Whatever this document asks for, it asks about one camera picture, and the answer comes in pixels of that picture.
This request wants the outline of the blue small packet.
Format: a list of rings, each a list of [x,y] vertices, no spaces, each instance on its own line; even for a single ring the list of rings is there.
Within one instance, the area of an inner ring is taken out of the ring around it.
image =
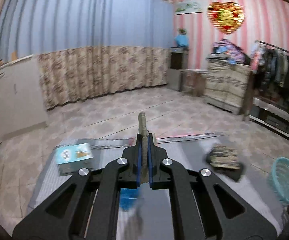
[[[125,189],[122,188],[119,197],[119,207],[122,211],[127,212],[133,208],[139,208],[143,205],[143,197],[141,189]]]

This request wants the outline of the light blue tissue box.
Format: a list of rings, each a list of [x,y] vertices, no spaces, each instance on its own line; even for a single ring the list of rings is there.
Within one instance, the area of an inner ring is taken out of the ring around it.
[[[92,168],[90,144],[61,146],[55,150],[55,163],[61,175],[72,174],[81,168]]]

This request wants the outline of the grey striped table cloth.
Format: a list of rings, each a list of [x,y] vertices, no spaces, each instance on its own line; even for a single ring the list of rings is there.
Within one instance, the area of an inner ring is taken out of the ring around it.
[[[210,153],[221,133],[79,139],[56,147],[17,239],[276,239],[283,207],[242,159],[238,181]]]

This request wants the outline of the black patterned wallet pouch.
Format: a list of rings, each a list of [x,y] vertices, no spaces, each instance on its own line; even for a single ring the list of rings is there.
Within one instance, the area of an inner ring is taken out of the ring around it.
[[[205,160],[215,172],[234,182],[240,181],[245,171],[245,165],[240,161],[237,150],[222,144],[213,145]]]

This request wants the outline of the grey water dispenser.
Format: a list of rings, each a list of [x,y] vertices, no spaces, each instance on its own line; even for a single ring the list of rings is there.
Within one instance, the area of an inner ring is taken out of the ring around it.
[[[172,47],[170,66],[167,70],[167,87],[181,91],[183,70],[187,69],[189,49],[187,47]]]

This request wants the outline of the metal clothes rack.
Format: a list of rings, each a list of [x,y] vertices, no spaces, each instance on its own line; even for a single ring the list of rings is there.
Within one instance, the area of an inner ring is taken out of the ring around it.
[[[289,122],[289,51],[256,40],[250,58],[244,116],[257,106]]]

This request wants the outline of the light blue plastic basket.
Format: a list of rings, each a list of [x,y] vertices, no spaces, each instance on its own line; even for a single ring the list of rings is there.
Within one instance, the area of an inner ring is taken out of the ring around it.
[[[289,205],[289,159],[277,158],[268,174],[267,182],[283,206]]]

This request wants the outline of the blue and floral curtain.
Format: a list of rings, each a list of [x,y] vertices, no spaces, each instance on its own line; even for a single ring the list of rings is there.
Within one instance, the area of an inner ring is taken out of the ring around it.
[[[0,62],[35,55],[47,108],[165,85],[172,0],[2,0]]]

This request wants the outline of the white low cabinet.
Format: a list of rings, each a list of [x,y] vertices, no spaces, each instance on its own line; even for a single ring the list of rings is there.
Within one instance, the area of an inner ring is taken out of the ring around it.
[[[35,56],[0,67],[0,140],[47,125],[39,79]]]

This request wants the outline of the blue potted plant cover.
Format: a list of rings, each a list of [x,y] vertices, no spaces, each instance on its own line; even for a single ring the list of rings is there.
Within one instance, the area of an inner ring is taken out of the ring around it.
[[[175,37],[175,42],[177,47],[182,47],[182,48],[189,48],[189,38],[187,37],[187,31],[186,29],[179,28],[178,29],[178,34]]]

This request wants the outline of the pile of colourful clothes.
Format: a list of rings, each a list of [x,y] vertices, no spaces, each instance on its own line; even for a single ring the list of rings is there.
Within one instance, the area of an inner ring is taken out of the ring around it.
[[[244,52],[242,48],[236,46],[234,43],[226,38],[219,42],[214,42],[212,45],[212,52],[206,57],[208,61],[223,60],[229,64],[250,64],[250,57]]]

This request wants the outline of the hanging dark clothes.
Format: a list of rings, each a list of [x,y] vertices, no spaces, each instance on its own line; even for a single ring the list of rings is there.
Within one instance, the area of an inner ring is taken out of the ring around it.
[[[256,95],[289,111],[289,52],[256,42],[250,66]]]

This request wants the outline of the green wall poster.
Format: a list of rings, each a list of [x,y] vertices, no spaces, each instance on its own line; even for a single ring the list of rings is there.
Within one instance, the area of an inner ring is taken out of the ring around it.
[[[195,14],[203,12],[202,0],[190,0],[175,3],[175,15]]]

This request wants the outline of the red heart wall decoration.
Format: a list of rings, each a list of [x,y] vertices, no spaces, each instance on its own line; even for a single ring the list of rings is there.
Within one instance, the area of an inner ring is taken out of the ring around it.
[[[213,2],[207,13],[212,25],[226,35],[234,33],[245,20],[244,9],[235,2]]]

